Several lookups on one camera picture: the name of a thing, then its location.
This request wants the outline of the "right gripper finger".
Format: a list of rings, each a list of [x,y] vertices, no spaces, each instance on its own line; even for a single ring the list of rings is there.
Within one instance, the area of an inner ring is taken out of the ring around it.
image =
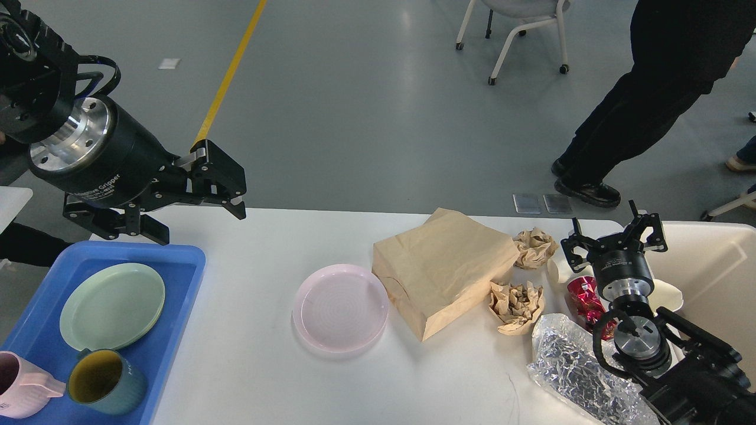
[[[572,225],[569,237],[562,239],[560,243],[570,269],[578,273],[593,266],[594,257],[598,253],[598,240],[583,235],[577,218],[572,218]]]
[[[635,202],[629,200],[633,213],[632,221],[621,233],[621,247],[632,252],[667,252],[662,221],[658,213],[638,210]]]

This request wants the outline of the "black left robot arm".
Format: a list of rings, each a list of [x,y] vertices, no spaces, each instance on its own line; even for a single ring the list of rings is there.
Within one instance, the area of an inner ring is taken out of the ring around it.
[[[31,172],[64,191],[64,216],[106,239],[170,242],[149,212],[217,204],[246,217],[244,169],[208,139],[168,152],[110,98],[121,72],[81,55],[17,1],[2,2],[2,131],[27,145]]]

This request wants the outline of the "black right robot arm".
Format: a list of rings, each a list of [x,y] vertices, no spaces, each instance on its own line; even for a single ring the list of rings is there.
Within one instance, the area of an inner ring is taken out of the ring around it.
[[[633,220],[620,233],[583,235],[577,218],[561,241],[572,271],[591,266],[608,311],[593,327],[593,350],[605,370],[641,385],[640,395],[665,424],[753,424],[755,395],[739,368],[742,355],[665,307],[652,310],[646,252],[666,252],[662,221],[630,201]]]

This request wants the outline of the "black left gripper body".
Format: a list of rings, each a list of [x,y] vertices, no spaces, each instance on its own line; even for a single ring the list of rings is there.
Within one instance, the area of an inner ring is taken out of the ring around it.
[[[175,155],[105,96],[76,100],[64,126],[30,145],[28,156],[35,176],[100,209],[184,190]]]

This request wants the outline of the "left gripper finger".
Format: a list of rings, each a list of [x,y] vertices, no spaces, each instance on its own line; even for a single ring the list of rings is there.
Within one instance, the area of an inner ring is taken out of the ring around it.
[[[73,195],[64,197],[63,216],[105,240],[119,235],[143,235],[160,245],[170,243],[167,226],[140,211],[138,204],[128,204],[123,213],[113,209],[92,207]]]
[[[216,143],[208,139],[198,140],[190,153],[175,159],[172,166],[186,180],[178,196],[180,204],[222,205],[238,220],[246,218],[244,169]]]

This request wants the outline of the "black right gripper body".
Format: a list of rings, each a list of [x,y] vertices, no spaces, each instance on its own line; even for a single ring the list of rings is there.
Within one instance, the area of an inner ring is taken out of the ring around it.
[[[621,235],[599,238],[588,249],[588,263],[593,268],[599,295],[609,302],[626,295],[648,297],[653,292],[653,277],[643,244],[637,240],[626,241]]]

